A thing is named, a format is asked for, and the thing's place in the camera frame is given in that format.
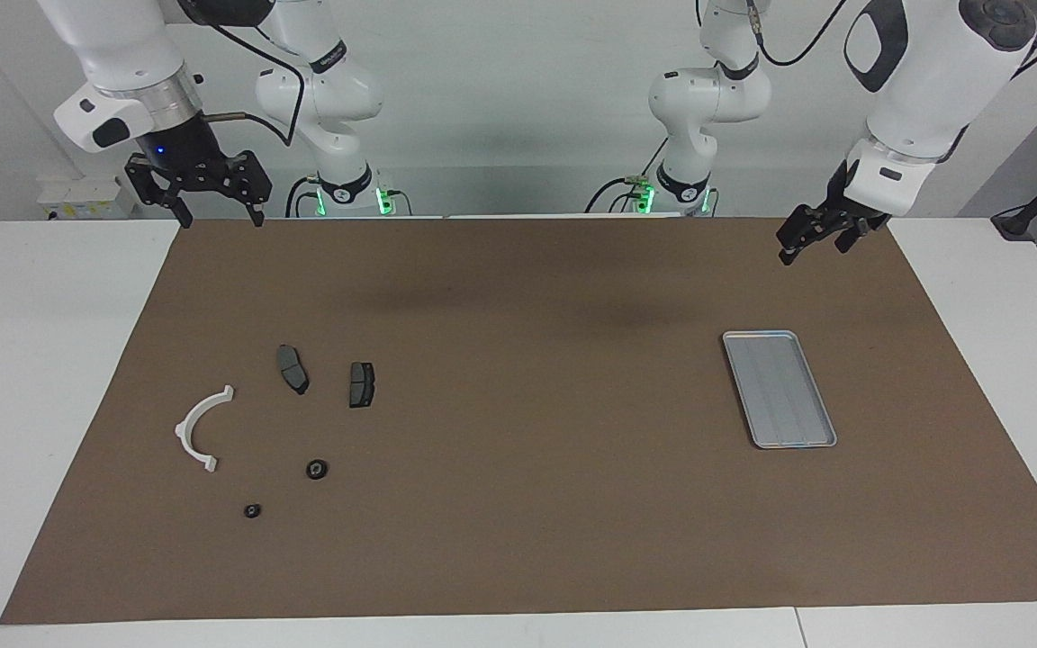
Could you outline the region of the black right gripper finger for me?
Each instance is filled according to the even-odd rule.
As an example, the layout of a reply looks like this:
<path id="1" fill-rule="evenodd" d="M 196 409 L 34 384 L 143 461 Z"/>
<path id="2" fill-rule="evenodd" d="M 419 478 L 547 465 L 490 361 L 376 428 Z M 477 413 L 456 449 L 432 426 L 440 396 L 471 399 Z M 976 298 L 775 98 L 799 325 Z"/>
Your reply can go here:
<path id="1" fill-rule="evenodd" d="M 270 201 L 272 181 L 262 161 L 254 151 L 244 150 L 223 160 L 223 196 L 239 201 L 254 226 L 265 222 L 265 204 Z"/>
<path id="2" fill-rule="evenodd" d="M 169 210 L 181 227 L 193 225 L 194 216 L 181 196 L 181 176 L 168 179 L 166 187 L 156 180 L 157 169 L 145 154 L 131 154 L 127 161 L 127 177 L 139 200 L 148 206 Z"/>

